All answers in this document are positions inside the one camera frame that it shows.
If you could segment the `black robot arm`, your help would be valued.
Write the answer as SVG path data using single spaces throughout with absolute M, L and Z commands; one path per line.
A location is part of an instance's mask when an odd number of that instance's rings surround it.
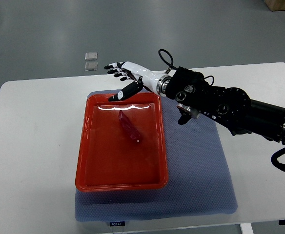
M 214 86 L 200 73 L 175 67 L 174 75 L 154 72 L 132 62 L 115 62 L 105 66 L 109 74 L 121 81 L 130 79 L 127 85 L 110 101 L 128 99 L 142 88 L 177 101 L 181 114 L 179 125 L 186 124 L 199 114 L 226 127 L 232 135 L 256 133 L 270 141 L 285 145 L 285 108 L 251 100 L 240 88 Z

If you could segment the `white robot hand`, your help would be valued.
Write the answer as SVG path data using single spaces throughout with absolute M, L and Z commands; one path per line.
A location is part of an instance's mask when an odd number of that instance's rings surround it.
M 108 70 L 108 74 L 114 74 L 114 77 L 121 77 L 120 81 L 135 80 L 111 96 L 108 99 L 110 102 L 126 100 L 139 93 L 143 89 L 143 86 L 147 87 L 151 92 L 160 93 L 160 86 L 167 77 L 166 73 L 155 73 L 129 61 L 125 63 L 114 62 L 104 66 L 104 69 Z

